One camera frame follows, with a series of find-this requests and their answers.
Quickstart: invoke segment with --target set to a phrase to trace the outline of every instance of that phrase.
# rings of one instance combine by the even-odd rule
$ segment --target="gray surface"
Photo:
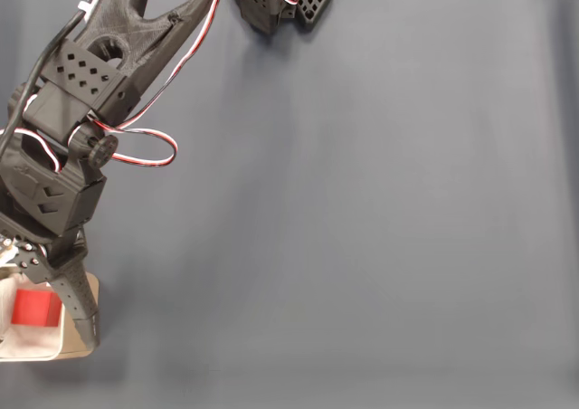
[[[0,100],[78,1],[0,0]],[[2,406],[577,407],[549,1],[335,0],[266,43],[224,0],[143,120],[177,162],[106,169],[101,348],[1,366]]]

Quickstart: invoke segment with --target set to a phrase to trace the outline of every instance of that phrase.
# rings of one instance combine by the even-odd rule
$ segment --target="gray backdrop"
[[[0,0],[0,100],[79,1]],[[265,41],[223,0],[142,121],[177,161],[106,167],[102,346],[2,365],[2,406],[577,407],[554,3],[335,0]]]

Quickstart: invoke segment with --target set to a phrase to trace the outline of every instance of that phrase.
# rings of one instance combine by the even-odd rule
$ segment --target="red block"
[[[12,324],[55,328],[61,318],[61,309],[61,299],[52,291],[18,290]]]

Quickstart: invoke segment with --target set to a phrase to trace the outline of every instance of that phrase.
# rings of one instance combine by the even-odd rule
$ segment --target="robotic arm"
[[[100,336],[82,263],[83,226],[107,180],[100,169],[118,145],[105,130],[134,122],[127,118],[143,93],[217,2],[189,0],[148,20],[147,0],[98,0],[81,33],[66,39],[83,12],[9,101],[0,139],[0,263],[13,262],[34,283],[50,282],[87,348]],[[108,64],[115,58],[117,68]]]

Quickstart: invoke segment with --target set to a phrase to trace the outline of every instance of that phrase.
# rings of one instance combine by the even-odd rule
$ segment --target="ventilation holes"
[[[44,191],[44,194],[45,194],[46,196],[48,196],[49,198],[51,198],[51,197],[53,197],[53,196],[62,196],[62,195],[64,195],[64,193],[58,192],[57,190],[51,189],[50,187],[45,187],[45,188],[43,189],[43,191]]]
[[[57,213],[58,212],[58,205],[54,204],[38,204],[38,209],[42,214],[48,213]]]

